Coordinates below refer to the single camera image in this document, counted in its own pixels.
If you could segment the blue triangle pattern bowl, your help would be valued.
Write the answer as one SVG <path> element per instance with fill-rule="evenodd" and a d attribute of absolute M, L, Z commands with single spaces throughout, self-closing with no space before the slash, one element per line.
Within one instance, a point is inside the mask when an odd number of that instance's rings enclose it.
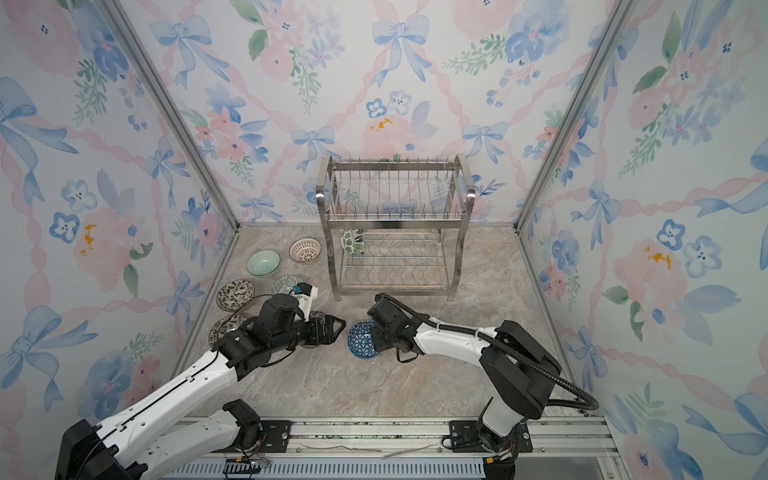
<path fill-rule="evenodd" d="M 371 320 L 355 324 L 349 331 L 347 346 L 353 356 L 370 360 L 378 355 L 373 343 L 372 331 L 376 323 Z"/>

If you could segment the green leaf pattern bowl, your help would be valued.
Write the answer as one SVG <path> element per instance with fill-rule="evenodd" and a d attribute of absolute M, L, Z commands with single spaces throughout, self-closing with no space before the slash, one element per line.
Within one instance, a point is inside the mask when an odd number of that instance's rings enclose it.
<path fill-rule="evenodd" d="M 365 254 L 364 232 L 360 229 L 344 230 L 341 238 L 343 250 L 353 256 Z"/>

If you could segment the steel two-tier dish rack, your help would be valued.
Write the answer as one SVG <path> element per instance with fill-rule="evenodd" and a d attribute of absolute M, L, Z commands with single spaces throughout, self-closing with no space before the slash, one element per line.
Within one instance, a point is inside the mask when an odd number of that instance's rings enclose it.
<path fill-rule="evenodd" d="M 455 298 L 478 196 L 466 156 L 327 156 L 314 196 L 334 299 L 366 292 Z M 363 256 L 343 250 L 348 229 L 364 232 Z"/>

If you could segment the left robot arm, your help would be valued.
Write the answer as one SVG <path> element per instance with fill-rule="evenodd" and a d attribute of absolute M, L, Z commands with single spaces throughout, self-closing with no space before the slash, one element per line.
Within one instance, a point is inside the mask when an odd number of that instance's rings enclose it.
<path fill-rule="evenodd" d="M 300 346 L 333 344 L 346 323 L 311 309 L 316 294 L 276 294 L 258 315 L 226 332 L 190 367 L 134 405 L 97 424 L 81 420 L 62 436 L 57 479 L 159 479 L 210 452 L 248 452 L 264 439 L 261 419 L 242 400 L 177 429 L 214 394 Z"/>

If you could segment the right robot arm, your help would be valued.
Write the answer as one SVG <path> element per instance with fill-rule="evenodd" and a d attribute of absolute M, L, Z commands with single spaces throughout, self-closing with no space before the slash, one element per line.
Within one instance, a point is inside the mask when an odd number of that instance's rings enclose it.
<path fill-rule="evenodd" d="M 478 443 L 494 454 L 512 452 L 521 424 L 541 418 L 545 408 L 595 411 L 598 400 L 561 376 L 559 361 L 519 323 L 495 328 L 446 323 L 408 307 L 386 293 L 367 312 L 374 322 L 372 347 L 380 353 L 439 355 L 480 368 L 495 389 L 476 423 Z"/>

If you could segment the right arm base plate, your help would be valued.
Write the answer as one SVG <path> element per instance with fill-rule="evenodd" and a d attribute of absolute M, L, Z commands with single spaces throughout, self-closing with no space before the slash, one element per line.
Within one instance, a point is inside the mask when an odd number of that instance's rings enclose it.
<path fill-rule="evenodd" d="M 512 447 L 511 441 L 519 445 L 520 453 L 533 451 L 528 426 L 525 423 L 520 423 L 513 428 L 510 439 L 503 444 L 502 452 Z M 448 434 L 443 438 L 442 446 L 455 453 L 491 453 L 480 440 L 475 420 L 450 420 Z"/>

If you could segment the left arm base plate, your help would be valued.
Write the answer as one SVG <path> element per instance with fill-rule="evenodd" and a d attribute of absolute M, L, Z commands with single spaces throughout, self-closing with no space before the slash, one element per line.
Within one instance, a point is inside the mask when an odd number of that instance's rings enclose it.
<path fill-rule="evenodd" d="M 285 453 L 292 423 L 288 420 L 247 421 L 240 425 L 235 419 L 231 421 L 214 421 L 205 418 L 208 433 L 213 433 L 215 442 L 207 454 L 235 453 Z M 233 431 L 232 441 L 224 444 L 224 435 L 219 433 L 223 428 L 226 433 Z"/>

